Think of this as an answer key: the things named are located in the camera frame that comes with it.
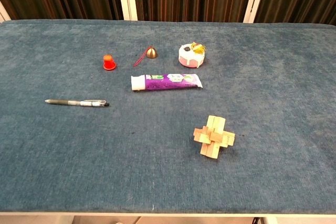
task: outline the yellow decoration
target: yellow decoration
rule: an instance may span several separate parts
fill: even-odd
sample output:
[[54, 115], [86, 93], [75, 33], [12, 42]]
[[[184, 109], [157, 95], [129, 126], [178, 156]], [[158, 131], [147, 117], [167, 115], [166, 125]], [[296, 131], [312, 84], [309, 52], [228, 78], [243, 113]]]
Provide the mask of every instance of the yellow decoration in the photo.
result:
[[195, 53], [200, 54], [200, 55], [202, 55], [202, 54], [205, 53], [205, 46], [203, 46], [202, 44], [198, 44], [198, 43], [196, 43], [196, 42], [193, 42], [193, 43], [191, 44], [191, 49], [192, 49]]

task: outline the white cap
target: white cap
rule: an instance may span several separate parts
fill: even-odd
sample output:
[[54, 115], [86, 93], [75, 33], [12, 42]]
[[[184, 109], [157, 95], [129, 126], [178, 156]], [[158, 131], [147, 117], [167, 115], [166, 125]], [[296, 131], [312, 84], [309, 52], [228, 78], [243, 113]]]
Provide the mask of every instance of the white cap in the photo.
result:
[[132, 90], [145, 90], [145, 75], [131, 76]]

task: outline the ballpoint pen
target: ballpoint pen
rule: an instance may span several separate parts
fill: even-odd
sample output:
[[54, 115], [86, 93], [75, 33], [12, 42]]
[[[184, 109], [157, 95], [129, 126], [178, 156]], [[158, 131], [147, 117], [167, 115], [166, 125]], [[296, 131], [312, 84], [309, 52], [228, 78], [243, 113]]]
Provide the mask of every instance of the ballpoint pen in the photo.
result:
[[78, 105], [78, 106], [91, 106], [91, 107], [108, 107], [110, 104], [105, 100], [58, 100], [58, 99], [48, 99], [45, 102], [50, 104], [59, 105]]

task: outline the wooden block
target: wooden block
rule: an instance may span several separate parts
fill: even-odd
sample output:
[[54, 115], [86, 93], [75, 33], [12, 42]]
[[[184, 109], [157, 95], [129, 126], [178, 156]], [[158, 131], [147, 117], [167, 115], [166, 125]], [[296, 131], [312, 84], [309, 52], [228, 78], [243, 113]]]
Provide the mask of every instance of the wooden block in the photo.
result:
[[227, 131], [224, 131], [223, 134], [228, 137], [227, 144], [230, 145], [230, 146], [233, 146], [236, 134], [232, 133], [232, 132], [227, 132]]
[[196, 133], [202, 133], [202, 130], [201, 130], [201, 129], [197, 129], [197, 128], [195, 128], [195, 129], [194, 129], [194, 134], [193, 134], [193, 136], [194, 136]]
[[200, 139], [200, 137], [201, 137], [201, 134], [200, 133], [196, 133], [196, 134], [194, 134], [194, 141], [197, 141], [197, 142], [199, 142], [199, 139]]
[[210, 116], [208, 117], [208, 121], [207, 121], [207, 123], [206, 123], [206, 126], [207, 126], [208, 128], [213, 128], [214, 119], [215, 119], [215, 116], [213, 116], [213, 115], [210, 115]]
[[208, 127], [207, 126], [203, 126], [203, 128], [202, 128], [202, 133], [203, 134], [206, 134], [206, 135], [210, 135], [210, 132], [208, 132]]
[[214, 132], [215, 128], [208, 128], [208, 133], [210, 134], [210, 132]]
[[200, 152], [202, 155], [206, 155], [206, 151], [208, 149], [208, 146], [209, 146], [208, 144], [205, 144], [205, 143], [202, 144], [202, 148], [201, 148], [201, 152]]
[[210, 132], [210, 138], [211, 141], [221, 143], [223, 140], [223, 136], [221, 134], [218, 134], [216, 132]]
[[205, 144], [211, 143], [211, 141], [209, 139], [209, 136], [205, 135], [205, 134], [202, 134], [202, 133], [200, 134], [198, 141], [201, 142], [201, 143], [205, 143]]
[[224, 134], [222, 136], [223, 138], [222, 138], [222, 142], [220, 143], [220, 146], [227, 148], [229, 138], [227, 135], [224, 135]]
[[211, 142], [206, 150], [206, 156], [211, 158], [218, 158], [219, 147], [220, 145], [218, 143]]
[[216, 116], [213, 124], [215, 132], [221, 134], [224, 130], [224, 125], [225, 125], [225, 118], [220, 118], [219, 116]]

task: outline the bell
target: bell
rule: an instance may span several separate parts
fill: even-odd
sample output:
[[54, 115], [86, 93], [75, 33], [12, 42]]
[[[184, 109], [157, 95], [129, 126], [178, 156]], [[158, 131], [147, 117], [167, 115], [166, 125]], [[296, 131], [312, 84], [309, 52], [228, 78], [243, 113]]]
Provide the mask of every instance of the bell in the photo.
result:
[[157, 56], [158, 56], [158, 53], [156, 52], [154, 47], [151, 47], [150, 49], [148, 49], [148, 51], [147, 51], [147, 57], [148, 58], [154, 59]]

